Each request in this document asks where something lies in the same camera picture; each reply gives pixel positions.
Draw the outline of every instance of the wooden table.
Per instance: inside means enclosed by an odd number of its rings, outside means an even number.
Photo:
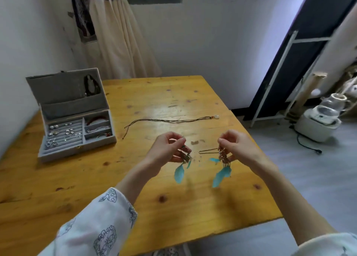
[[[282,217],[264,182],[239,162],[219,188],[212,188],[220,164],[217,147],[227,129],[246,132],[201,76],[104,81],[116,145],[40,164],[43,137],[40,114],[29,122],[0,162],[0,254],[36,255],[59,227],[89,202],[115,186],[146,154],[159,134],[175,131],[187,138],[193,162],[179,185],[177,164],[168,163],[148,182],[136,201],[139,213],[121,256],[141,254],[205,236],[233,231]],[[124,140],[125,125],[140,118],[219,119],[170,124],[138,122]],[[159,198],[165,195],[167,201]]]

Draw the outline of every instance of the floor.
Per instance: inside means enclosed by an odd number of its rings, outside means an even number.
[[[296,141],[287,121],[258,121],[247,128],[297,190],[338,231],[357,233],[357,121],[347,120],[324,144]],[[284,219],[189,243],[193,256],[287,256],[297,245]]]

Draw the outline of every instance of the white shirt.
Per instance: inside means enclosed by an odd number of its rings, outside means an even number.
[[[136,218],[134,207],[112,187],[65,223],[39,255],[117,256]],[[357,236],[319,236],[299,246],[292,256],[357,256]]]

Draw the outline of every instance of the black baseboard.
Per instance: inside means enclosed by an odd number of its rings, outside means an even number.
[[[304,104],[304,106],[316,106],[321,102],[321,99],[319,97],[317,98],[311,98],[309,100],[306,101],[306,103]],[[285,110],[288,108],[290,102],[285,102],[282,106],[282,108],[280,110]],[[234,116],[238,117],[238,116],[244,116],[246,114],[246,112],[248,111],[248,107],[245,108],[238,108],[238,109],[232,109],[231,110],[232,113],[234,114]]]

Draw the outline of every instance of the glass teapot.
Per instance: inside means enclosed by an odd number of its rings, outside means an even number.
[[[316,109],[320,114],[337,118],[341,113],[349,110],[351,106],[351,101],[347,100],[345,95],[333,93],[330,97],[324,98]]]

